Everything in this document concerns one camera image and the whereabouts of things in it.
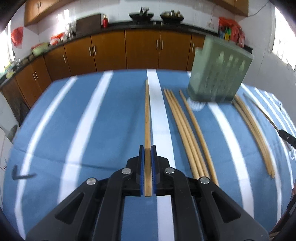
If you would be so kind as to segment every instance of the black countertop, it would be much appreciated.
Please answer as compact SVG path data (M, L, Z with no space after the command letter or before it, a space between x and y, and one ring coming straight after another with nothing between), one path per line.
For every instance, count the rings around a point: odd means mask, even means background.
M110 31L116 31L116 30L128 30L128 29L157 29L157 30L172 30L175 32L181 32L181 33L188 33L188 34L201 34L201 35L213 35L213 36L218 36L218 33L213 32L213 31L209 31L207 29L203 29L203 28L199 28L193 25L188 25L188 24L163 24L162 21L151 21L151 22L147 22L147 23L135 23L133 21L127 21L127 22L114 22L114 23L110 23L108 28L102 28L100 30L96 30L94 32L88 32L85 34L80 34L77 36L74 36L73 38L67 40L67 41L63 41L63 42L59 42L58 44L51 46L46 52L44 52L42 55L45 55L46 53L50 52L51 50L70 43L72 41L90 36L90 35L94 35L94 34L100 34L100 33L106 33L106 32L110 32ZM252 53L252 48L245 46L244 49L250 53ZM6 78L5 75L0 79L0 90L2 89L2 87L4 85L6 85L11 79L13 79L13 77L19 73L20 71L22 71L26 66L28 66L30 63L32 63L36 58L42 56L39 55L37 57L33 57L32 59L30 59L27 63L23 64L20 66L20 68L16 69L15 73L10 77L10 78Z

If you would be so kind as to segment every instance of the metal bolt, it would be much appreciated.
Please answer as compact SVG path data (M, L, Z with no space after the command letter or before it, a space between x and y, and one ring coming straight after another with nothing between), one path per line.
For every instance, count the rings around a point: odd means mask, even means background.
M172 174L172 173L175 172L175 169L172 168L172 167L167 167L167 168L165 169L165 172L166 172L167 174Z
M123 168L122 170L121 170L121 173L122 174L130 174L131 173L131 169L129 169L129 168Z
M202 177L202 178L200 179L200 182L201 182L202 184L209 184L209 183L210 183L210 180L209 180L209 178L207 178L207 177Z
M93 185L93 184L96 183L96 179L93 178L93 177L91 177L91 178L89 178L89 179L86 180L86 183L87 183L88 185Z

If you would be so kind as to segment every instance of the black knife handle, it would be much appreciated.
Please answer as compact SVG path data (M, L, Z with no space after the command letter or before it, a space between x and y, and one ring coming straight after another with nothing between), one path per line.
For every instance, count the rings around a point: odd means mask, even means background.
M284 130L279 130L279 136L296 149L296 138Z

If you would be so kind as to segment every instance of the blue fabric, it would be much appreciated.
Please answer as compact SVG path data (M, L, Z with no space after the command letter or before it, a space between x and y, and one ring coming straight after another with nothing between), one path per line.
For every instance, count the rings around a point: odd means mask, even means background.
M173 90L188 120L190 120L179 95L179 89L181 89L188 97L186 94L189 82L187 72L159 70L157 76L162 89ZM28 233L38 221L57 205L60 177L66 155L78 123L101 77L102 73L78 76L77 81L59 104L44 129L34 152L29 171L29 173L36 173L37 175L27 180L22 198L25 233ZM114 71L82 157L77 180L78 185L89 177L107 178L114 171L124 167L129 158L138 155L139 146L144 144L146 79L146 70ZM24 121L12 148L4 182L4 213L15 229L17 229L17 224L14 208L18 181L11 178L13 166L17 165L18 172L20 171L36 126L67 80L52 83L42 94ZM281 129L280 123L268 105L258 95L255 88L250 86L247 86L247 88L258 98L274 119L275 124ZM283 213L291 196L290 174L284 150L272 125L250 101L243 97L244 92L243 88L240 88L238 94L258 120L276 160L281 179L281 212ZM267 97L266 99L273 106L270 99ZM184 172L188 177L192 177L186 152L172 112L165 97L163 100L170 128L176 168ZM219 104L219 107L235 134L246 163L254 199L254 218L270 231L276 223L277 214L275 181L267 174L258 147L236 109L231 104ZM276 109L275 111L285 124L285 128L290 132L282 113L279 113ZM194 114L208 145L220 187L242 206L238 176L229 147L216 118L208 105L205 105L200 111L194 111ZM295 179L296 163L295 160L290 159L289 161L292 167L293 179ZM158 240L157 229L156 197L127 197L121 240L138 240L139 237L142 240Z

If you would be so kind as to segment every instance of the triangular cutout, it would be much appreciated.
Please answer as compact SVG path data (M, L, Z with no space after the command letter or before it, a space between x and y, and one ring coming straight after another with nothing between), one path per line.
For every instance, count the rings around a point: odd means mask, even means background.
M218 193L212 192L213 198L217 204L220 215L225 223L229 223L240 217L240 213L226 202Z
M55 218L66 224L71 224L83 197L84 193L78 194L66 207L64 207L59 213L55 215Z

